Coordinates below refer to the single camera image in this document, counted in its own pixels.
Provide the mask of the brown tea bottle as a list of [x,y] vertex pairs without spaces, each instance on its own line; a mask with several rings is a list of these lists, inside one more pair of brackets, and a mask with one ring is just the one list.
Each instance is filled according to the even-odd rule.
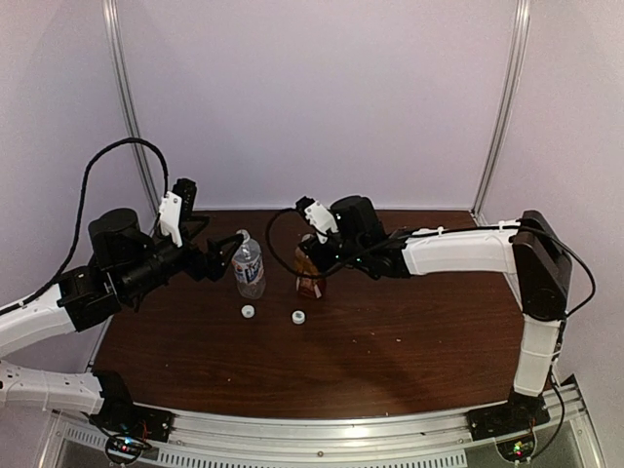
[[322,298],[325,295],[327,282],[325,279],[312,279],[312,276],[318,276],[320,272],[301,247],[296,247],[294,251],[294,267],[297,273],[303,274],[303,277],[296,277],[297,293],[308,298]]

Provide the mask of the clear water bottle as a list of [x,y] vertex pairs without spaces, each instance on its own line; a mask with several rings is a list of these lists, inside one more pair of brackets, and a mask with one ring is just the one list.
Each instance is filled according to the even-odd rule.
[[243,237],[242,244],[232,257],[237,288],[242,297],[259,299],[266,287],[261,247],[246,229],[237,233]]

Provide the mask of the white tea bottle cap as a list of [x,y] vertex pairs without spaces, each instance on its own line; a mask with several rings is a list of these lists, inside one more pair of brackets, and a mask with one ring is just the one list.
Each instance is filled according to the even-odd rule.
[[292,322],[296,325],[303,325],[306,321],[306,315],[301,310],[295,310],[292,312]]

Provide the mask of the white water bottle cap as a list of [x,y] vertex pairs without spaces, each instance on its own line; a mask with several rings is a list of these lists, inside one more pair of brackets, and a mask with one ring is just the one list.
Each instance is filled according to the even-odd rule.
[[245,319],[251,319],[255,316],[255,307],[250,304],[246,304],[241,308],[241,314]]

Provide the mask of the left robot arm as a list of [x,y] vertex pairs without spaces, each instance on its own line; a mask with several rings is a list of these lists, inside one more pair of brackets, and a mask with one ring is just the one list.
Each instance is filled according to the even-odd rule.
[[[152,291],[178,273],[217,281],[243,243],[237,233],[200,250],[192,237],[154,240],[141,232],[137,214],[116,209],[92,221],[89,263],[62,273],[33,299],[21,299],[1,314],[1,354],[7,356],[52,336],[82,332],[125,307],[138,308]],[[114,372],[62,373],[1,363],[1,404],[41,410],[102,414],[120,433],[134,431],[140,413]]]

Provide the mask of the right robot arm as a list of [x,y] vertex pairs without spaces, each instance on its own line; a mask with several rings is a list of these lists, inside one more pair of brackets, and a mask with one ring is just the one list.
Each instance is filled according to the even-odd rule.
[[557,358],[571,276],[571,255],[540,212],[471,228],[388,233],[364,196],[348,196],[328,207],[303,197],[295,209],[314,231],[300,246],[323,276],[346,267],[373,279],[451,272],[514,276],[524,331],[513,381],[517,395],[501,407],[499,419],[517,431],[536,416],[534,398]]

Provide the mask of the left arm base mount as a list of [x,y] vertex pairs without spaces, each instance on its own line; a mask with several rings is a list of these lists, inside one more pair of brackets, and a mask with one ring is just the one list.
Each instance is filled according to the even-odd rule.
[[96,370],[103,403],[92,421],[106,431],[129,434],[148,441],[166,443],[170,438],[174,415],[164,409],[138,405],[122,376],[115,371]]

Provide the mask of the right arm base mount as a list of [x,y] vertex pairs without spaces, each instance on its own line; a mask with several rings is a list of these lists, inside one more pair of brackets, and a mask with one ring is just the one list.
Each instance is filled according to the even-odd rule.
[[551,418],[543,393],[541,390],[536,395],[529,395],[512,387],[504,402],[469,409],[466,419],[472,440],[527,433],[535,425],[549,422]]

